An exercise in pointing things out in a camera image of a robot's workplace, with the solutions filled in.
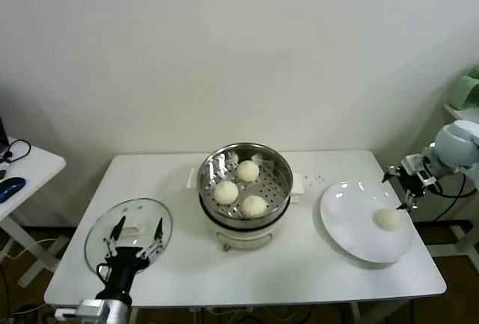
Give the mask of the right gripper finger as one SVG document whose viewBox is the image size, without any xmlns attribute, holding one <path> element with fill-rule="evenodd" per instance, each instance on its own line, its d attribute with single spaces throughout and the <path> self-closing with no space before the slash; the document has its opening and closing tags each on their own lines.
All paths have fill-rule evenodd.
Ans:
<svg viewBox="0 0 479 324">
<path fill-rule="evenodd" d="M 396 210 L 412 211 L 418 208 L 418 199 L 411 191 L 406 191 L 403 201 Z"/>
<path fill-rule="evenodd" d="M 390 165 L 385 169 L 385 172 L 382 177 L 382 182 L 385 183 L 386 181 L 390 181 L 393 178 L 400 180 L 403 176 L 403 172 L 404 170 L 401 165 Z"/>
</svg>

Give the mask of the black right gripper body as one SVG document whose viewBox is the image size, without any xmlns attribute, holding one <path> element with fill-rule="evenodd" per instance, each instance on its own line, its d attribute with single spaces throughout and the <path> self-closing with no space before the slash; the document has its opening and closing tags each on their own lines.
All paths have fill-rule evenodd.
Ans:
<svg viewBox="0 0 479 324">
<path fill-rule="evenodd" d="M 400 185 L 405 193 L 414 197 L 424 196 L 424 184 L 416 174 L 409 175 L 403 166 L 400 166 Z"/>
</svg>

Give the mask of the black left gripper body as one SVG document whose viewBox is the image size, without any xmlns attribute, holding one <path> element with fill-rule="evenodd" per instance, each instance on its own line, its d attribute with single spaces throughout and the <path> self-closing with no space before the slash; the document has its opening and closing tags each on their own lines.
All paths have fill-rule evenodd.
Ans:
<svg viewBox="0 0 479 324">
<path fill-rule="evenodd" d="M 119 248 L 115 257 L 106 258 L 96 267 L 97 277 L 104 284 L 95 299 L 131 301 L 129 294 L 136 274 L 150 265 L 150 260 L 137 258 L 140 248 Z"/>
</svg>

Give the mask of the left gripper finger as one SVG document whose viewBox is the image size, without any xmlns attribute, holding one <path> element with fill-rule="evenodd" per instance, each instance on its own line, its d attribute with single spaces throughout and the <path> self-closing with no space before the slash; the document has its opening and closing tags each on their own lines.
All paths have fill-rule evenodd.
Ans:
<svg viewBox="0 0 479 324">
<path fill-rule="evenodd" d="M 161 218 L 153 235 L 153 241 L 147 247 L 140 250 L 140 252 L 137 254 L 137 258 L 141 258 L 143 260 L 155 260 L 164 251 L 164 245 L 162 241 L 162 222 L 163 219 Z"/>
<path fill-rule="evenodd" d="M 106 245 L 105 258 L 115 257 L 117 255 L 116 243 L 120 237 L 121 231 L 123 230 L 125 221 L 126 221 L 126 216 L 122 216 L 120 221 L 113 227 L 109 237 L 105 237 L 103 239 Z"/>
</svg>

